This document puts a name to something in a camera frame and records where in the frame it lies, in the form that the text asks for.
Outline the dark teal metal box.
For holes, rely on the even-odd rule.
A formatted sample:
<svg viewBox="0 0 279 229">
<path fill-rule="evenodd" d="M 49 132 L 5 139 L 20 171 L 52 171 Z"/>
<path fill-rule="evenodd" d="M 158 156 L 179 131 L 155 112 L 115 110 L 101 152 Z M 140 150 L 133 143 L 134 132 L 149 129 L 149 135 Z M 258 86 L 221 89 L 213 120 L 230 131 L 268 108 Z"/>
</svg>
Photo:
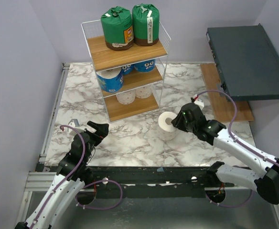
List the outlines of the dark teal metal box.
<svg viewBox="0 0 279 229">
<path fill-rule="evenodd" d="M 234 101 L 279 100 L 279 55 L 262 25 L 210 27 L 206 37 Z"/>
</svg>

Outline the white wire wooden shelf unit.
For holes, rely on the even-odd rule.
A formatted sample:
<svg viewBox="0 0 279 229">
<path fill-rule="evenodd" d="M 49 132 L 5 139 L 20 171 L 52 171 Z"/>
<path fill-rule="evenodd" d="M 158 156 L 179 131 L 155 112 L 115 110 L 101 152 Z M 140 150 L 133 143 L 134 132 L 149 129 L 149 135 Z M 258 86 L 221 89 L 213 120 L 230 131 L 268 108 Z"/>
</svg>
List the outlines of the white wire wooden shelf unit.
<svg viewBox="0 0 279 229">
<path fill-rule="evenodd" d="M 154 60 L 155 67 L 148 73 L 133 70 L 124 76 L 124 84 L 116 93 L 102 91 L 102 97 L 110 122 L 160 108 L 171 38 L 162 24 L 159 25 L 159 41 L 153 46 L 132 45 L 128 50 L 113 51 L 105 44 L 100 20 L 81 24 L 86 46 L 95 72 L 123 67 L 143 61 Z M 134 102 L 123 105 L 117 95 L 144 86 L 151 86 L 152 93 L 147 98 L 135 98 Z"/>
</svg>

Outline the wooden board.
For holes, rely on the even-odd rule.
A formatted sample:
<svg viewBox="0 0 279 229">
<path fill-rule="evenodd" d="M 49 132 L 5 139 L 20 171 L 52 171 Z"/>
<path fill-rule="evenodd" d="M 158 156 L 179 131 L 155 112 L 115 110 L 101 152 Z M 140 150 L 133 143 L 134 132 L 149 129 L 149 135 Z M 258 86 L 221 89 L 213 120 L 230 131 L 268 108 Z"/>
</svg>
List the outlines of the wooden board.
<svg viewBox="0 0 279 229">
<path fill-rule="evenodd" d="M 214 63 L 204 63 L 200 65 L 204 83 L 207 90 L 219 90 L 221 81 L 218 75 L 218 71 Z M 227 99 L 223 94 L 217 92 L 208 93 L 212 111 L 216 120 L 220 122 L 230 122 L 234 116 L 235 110 L 232 102 Z M 254 121 L 250 106 L 248 102 L 236 102 L 237 115 L 235 118 L 236 122 L 242 121 Z"/>
</svg>

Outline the black mounting rail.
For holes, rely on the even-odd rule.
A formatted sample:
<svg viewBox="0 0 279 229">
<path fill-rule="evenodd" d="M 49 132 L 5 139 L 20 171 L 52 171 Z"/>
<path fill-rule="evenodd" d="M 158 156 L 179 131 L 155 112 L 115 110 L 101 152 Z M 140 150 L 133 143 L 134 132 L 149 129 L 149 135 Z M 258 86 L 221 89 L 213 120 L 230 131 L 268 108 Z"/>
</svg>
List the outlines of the black mounting rail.
<svg viewBox="0 0 279 229">
<path fill-rule="evenodd" d="M 222 184 L 208 167 L 97 167 L 87 168 L 80 180 L 87 185 L 108 178 L 115 183 L 97 184 L 97 198 L 204 198 L 205 189 Z"/>
</svg>

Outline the aluminium extrusion rail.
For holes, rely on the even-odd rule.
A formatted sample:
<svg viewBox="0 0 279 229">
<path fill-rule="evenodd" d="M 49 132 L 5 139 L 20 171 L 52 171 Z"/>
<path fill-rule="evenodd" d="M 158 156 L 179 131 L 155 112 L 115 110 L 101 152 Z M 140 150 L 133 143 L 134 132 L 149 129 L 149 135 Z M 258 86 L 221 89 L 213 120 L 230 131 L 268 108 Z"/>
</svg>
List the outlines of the aluminium extrusion rail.
<svg viewBox="0 0 279 229">
<path fill-rule="evenodd" d="M 38 163 L 37 163 L 35 168 L 37 168 L 37 166 L 39 164 L 44 165 L 45 159 L 46 159 L 46 156 L 47 156 L 47 151 L 48 151 L 48 148 L 49 148 L 49 144 L 50 144 L 50 141 L 51 141 L 51 137 L 52 137 L 52 134 L 53 134 L 53 129 L 54 129 L 57 113 L 58 113 L 58 107 L 59 107 L 60 101 L 62 99 L 65 82 L 66 82 L 68 72 L 69 72 L 69 69 L 70 69 L 70 63 L 63 63 L 62 65 L 63 65 L 63 69 L 62 69 L 62 73 L 61 73 L 61 77 L 60 77 L 60 81 L 59 81 L 59 85 L 58 85 L 58 90 L 56 92 L 56 96 L 55 96 L 55 99 L 54 99 L 54 105 L 53 105 L 53 109 L 51 111 L 51 116 L 50 116 L 50 120 L 49 120 L 49 123 L 48 123 L 48 128 L 47 128 L 47 131 L 46 131 L 46 134 L 45 134 L 45 138 L 43 140 L 42 149 L 40 151 L 40 155 L 39 155 L 39 158 L 38 158 Z M 30 208 L 30 203 L 31 203 L 33 192 L 36 192 L 36 190 L 32 191 L 32 190 L 27 190 L 26 187 L 24 188 L 24 193 L 23 193 L 23 196 L 22 196 L 20 209 L 19 209 L 19 212 L 18 212 L 18 216 L 16 218 L 16 224 L 18 222 L 23 222 L 23 221 L 26 220 L 26 216 L 27 216 L 27 213 L 28 213 L 28 209 Z"/>
</svg>

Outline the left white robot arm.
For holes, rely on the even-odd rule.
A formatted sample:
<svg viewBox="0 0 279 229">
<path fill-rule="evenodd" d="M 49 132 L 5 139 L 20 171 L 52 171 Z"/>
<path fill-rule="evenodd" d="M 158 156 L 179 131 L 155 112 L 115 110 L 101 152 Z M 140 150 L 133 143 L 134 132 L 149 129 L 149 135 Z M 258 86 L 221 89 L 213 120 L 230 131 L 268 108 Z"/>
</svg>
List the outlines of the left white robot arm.
<svg viewBox="0 0 279 229">
<path fill-rule="evenodd" d="M 86 165 L 92 151 L 107 137 L 109 124 L 88 121 L 87 125 L 95 131 L 85 129 L 80 132 L 72 126 L 60 126 L 62 131 L 67 128 L 75 132 L 71 148 L 59 162 L 53 181 L 38 207 L 24 222 L 18 222 L 16 229 L 51 229 L 74 196 L 82 188 L 92 185 L 92 171 Z"/>
</svg>

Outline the white patterned roll blue dots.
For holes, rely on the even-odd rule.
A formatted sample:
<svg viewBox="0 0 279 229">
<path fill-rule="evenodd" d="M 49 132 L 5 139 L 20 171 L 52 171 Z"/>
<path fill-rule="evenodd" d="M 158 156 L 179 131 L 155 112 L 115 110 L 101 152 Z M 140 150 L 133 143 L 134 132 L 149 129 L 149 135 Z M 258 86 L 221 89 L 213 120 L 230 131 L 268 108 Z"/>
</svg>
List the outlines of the white patterned roll blue dots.
<svg viewBox="0 0 279 229">
<path fill-rule="evenodd" d="M 128 105 L 134 102 L 136 97 L 135 90 L 116 94 L 116 98 L 120 104 Z"/>
</svg>

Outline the green roll orange label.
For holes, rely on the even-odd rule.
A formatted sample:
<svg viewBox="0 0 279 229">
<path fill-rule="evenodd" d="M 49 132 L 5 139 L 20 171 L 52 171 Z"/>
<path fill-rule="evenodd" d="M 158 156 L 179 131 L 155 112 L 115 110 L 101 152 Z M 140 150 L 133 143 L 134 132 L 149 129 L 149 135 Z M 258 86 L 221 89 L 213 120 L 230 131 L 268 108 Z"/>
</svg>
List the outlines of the green roll orange label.
<svg viewBox="0 0 279 229">
<path fill-rule="evenodd" d="M 134 43 L 132 17 L 129 10 L 116 6 L 101 16 L 106 46 L 114 51 L 127 50 Z"/>
</svg>

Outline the green roll white label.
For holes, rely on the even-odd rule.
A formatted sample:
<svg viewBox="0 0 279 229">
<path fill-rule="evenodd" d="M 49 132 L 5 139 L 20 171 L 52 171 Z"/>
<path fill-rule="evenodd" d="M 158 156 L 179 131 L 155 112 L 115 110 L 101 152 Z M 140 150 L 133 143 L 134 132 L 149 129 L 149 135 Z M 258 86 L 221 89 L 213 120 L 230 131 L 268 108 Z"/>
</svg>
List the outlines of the green roll white label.
<svg viewBox="0 0 279 229">
<path fill-rule="evenodd" d="M 152 46 L 159 41 L 160 13 L 153 4 L 138 4 L 132 9 L 134 42 Z"/>
</svg>

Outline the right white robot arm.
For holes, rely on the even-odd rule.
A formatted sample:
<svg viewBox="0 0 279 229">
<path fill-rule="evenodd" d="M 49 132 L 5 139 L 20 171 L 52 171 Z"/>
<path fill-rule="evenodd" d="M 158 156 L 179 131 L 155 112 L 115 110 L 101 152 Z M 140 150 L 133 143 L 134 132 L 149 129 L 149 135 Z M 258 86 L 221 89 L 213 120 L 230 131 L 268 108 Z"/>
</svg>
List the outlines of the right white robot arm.
<svg viewBox="0 0 279 229">
<path fill-rule="evenodd" d="M 195 103 L 181 107 L 172 125 L 193 133 L 201 141 L 220 148 L 247 165 L 247 169 L 232 167 L 223 162 L 210 166 L 207 183 L 217 187 L 232 183 L 256 191 L 268 203 L 279 204 L 279 157 L 258 150 L 217 120 L 208 120 Z"/>
</svg>

